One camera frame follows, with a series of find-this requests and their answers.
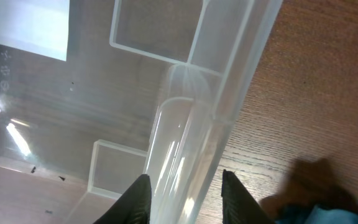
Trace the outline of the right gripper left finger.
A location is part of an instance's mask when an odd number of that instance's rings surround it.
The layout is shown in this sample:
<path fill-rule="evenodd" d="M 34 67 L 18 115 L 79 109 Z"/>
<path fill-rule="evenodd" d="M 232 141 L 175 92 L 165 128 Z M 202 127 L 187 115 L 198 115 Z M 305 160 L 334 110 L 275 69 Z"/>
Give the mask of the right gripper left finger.
<path fill-rule="evenodd" d="M 149 224 L 151 204 L 150 177 L 142 174 L 94 224 Z"/>

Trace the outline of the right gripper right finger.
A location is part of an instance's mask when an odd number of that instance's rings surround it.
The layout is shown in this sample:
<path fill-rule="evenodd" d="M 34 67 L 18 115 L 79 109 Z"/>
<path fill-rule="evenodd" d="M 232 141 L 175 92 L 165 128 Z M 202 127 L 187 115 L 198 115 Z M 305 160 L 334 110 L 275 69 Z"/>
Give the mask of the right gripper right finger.
<path fill-rule="evenodd" d="M 223 170 L 223 224 L 274 224 L 235 173 Z"/>

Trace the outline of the teal blue shirt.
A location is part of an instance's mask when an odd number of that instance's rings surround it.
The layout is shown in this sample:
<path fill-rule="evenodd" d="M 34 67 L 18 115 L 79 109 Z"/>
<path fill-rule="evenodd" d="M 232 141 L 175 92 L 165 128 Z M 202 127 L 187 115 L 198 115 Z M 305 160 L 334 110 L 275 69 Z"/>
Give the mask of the teal blue shirt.
<path fill-rule="evenodd" d="M 358 224 L 356 213 L 343 209 L 328 209 L 320 205 L 302 207 L 289 205 L 285 207 L 276 224 Z"/>

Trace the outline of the clear plastic storage bin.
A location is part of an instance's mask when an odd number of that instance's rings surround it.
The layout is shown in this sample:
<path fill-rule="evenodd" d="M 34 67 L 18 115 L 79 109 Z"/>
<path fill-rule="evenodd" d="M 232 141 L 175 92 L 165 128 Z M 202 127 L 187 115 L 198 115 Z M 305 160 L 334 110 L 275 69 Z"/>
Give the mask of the clear plastic storage bin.
<path fill-rule="evenodd" d="M 0 223 L 194 223 L 281 6 L 0 1 Z"/>

